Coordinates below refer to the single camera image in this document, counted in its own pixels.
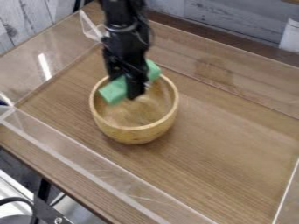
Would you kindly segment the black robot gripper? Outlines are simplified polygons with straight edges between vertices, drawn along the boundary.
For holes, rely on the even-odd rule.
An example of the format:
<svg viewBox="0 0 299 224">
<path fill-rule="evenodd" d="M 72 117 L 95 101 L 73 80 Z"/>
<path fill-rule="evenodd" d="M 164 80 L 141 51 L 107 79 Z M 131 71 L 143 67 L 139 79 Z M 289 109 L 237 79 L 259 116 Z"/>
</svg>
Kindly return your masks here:
<svg viewBox="0 0 299 224">
<path fill-rule="evenodd" d="M 149 49 L 149 26 L 131 24 L 127 27 L 107 25 L 101 39 L 103 57 L 109 80 L 125 74 L 125 96 L 133 100 L 145 92 L 148 68 L 145 52 Z"/>
</svg>

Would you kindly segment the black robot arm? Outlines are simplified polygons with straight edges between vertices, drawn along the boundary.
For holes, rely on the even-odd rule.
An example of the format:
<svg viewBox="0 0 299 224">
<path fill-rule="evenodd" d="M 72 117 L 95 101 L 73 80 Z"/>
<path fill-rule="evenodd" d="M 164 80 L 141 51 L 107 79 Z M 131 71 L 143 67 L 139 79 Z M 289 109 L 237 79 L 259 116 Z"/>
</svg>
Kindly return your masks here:
<svg viewBox="0 0 299 224">
<path fill-rule="evenodd" d="M 103 57 L 111 80 L 125 76 L 125 97 L 133 100 L 145 92 L 151 46 L 145 0 L 97 0 L 104 12 L 107 36 L 101 38 Z"/>
</svg>

